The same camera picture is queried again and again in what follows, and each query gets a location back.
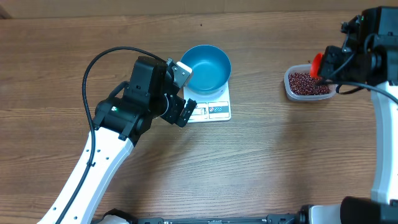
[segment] clear plastic container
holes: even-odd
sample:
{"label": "clear plastic container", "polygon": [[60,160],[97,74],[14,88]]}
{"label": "clear plastic container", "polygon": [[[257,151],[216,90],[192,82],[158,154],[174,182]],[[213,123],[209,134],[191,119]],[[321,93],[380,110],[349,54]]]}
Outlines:
{"label": "clear plastic container", "polygon": [[330,93],[324,95],[313,95],[313,96],[300,96],[292,92],[289,84],[289,74],[295,72],[310,73],[311,65],[296,65],[288,69],[285,73],[285,89],[287,98],[292,101],[315,101],[325,100],[331,98],[336,94],[336,85],[329,85]]}

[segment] blue bowl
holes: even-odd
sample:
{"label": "blue bowl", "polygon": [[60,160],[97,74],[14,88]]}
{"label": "blue bowl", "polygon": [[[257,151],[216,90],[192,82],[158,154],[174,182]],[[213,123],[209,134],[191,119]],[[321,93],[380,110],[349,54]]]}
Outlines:
{"label": "blue bowl", "polygon": [[188,50],[181,62],[193,70],[189,89],[199,94],[212,94],[222,89],[231,76],[228,56],[212,45],[198,45]]}

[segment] wood grain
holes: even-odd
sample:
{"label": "wood grain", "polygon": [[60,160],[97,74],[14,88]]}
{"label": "wood grain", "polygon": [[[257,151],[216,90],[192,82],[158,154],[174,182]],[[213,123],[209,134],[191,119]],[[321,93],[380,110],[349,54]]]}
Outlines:
{"label": "wood grain", "polygon": [[[232,120],[180,129],[154,120],[121,166],[96,217],[240,217],[369,197],[376,162],[370,94],[293,103],[285,71],[341,45],[356,12],[263,12],[0,21],[0,223],[37,223],[86,141],[86,66],[131,45],[179,59],[213,44],[230,57]],[[138,54],[104,56],[88,79],[93,109],[128,80]]]}
{"label": "wood grain", "polygon": [[396,0],[0,0],[15,19],[272,11],[356,11]]}

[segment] white digital scale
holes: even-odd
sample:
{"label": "white digital scale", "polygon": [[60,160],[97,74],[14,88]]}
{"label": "white digital scale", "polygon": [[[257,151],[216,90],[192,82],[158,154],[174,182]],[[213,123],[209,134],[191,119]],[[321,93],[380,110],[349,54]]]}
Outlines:
{"label": "white digital scale", "polygon": [[231,101],[228,82],[216,93],[203,95],[184,87],[184,99],[197,102],[188,123],[229,121],[231,119]]}

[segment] wooden tabletop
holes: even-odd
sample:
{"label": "wooden tabletop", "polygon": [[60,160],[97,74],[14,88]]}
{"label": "wooden tabletop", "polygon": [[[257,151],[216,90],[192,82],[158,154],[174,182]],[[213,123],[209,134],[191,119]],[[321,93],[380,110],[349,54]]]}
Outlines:
{"label": "wooden tabletop", "polygon": [[[367,91],[316,103],[287,99],[282,80],[358,11],[0,21],[0,223],[37,223],[81,155],[85,68],[130,45],[180,59],[212,44],[231,59],[232,120],[181,129],[152,123],[111,181],[96,217],[246,217],[370,197],[376,123]],[[88,78],[91,111],[139,54],[103,57]]]}

